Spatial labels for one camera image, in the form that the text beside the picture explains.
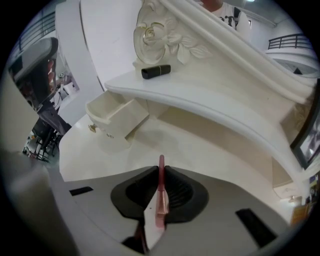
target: carved rose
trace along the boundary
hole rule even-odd
[[[163,7],[158,1],[151,1],[152,11]],[[165,56],[177,54],[177,59],[188,63],[190,56],[204,59],[212,54],[203,45],[198,45],[198,40],[175,32],[178,25],[177,19],[167,13],[161,22],[139,23],[134,30],[134,48],[139,60],[148,65],[155,65]]]

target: black lipstick tube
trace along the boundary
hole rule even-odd
[[[170,65],[152,66],[141,69],[141,74],[144,79],[155,78],[171,72]]]

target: black rectangular slot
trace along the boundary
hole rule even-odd
[[[93,189],[91,187],[84,186],[84,187],[80,187],[80,188],[69,190],[69,192],[71,193],[71,196],[77,196],[77,195],[81,195],[81,194],[90,192],[92,190]]]
[[[266,246],[277,236],[258,218],[250,209],[241,209],[235,212],[252,238],[260,248]]]

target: black rubber pad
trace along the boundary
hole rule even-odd
[[[158,178],[159,168],[154,166],[118,184],[111,191],[112,203],[124,217],[144,222],[144,210],[157,190]],[[209,200],[203,185],[170,166],[165,167],[165,190],[169,198],[166,223],[191,221]]]

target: white shelf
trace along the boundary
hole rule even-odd
[[[230,96],[208,89],[210,86],[200,86],[196,79],[179,73],[144,80],[140,73],[132,71],[106,82],[105,87],[114,93],[187,110],[236,131],[273,156],[296,182],[302,195],[307,193],[301,180],[301,167],[280,125]]]

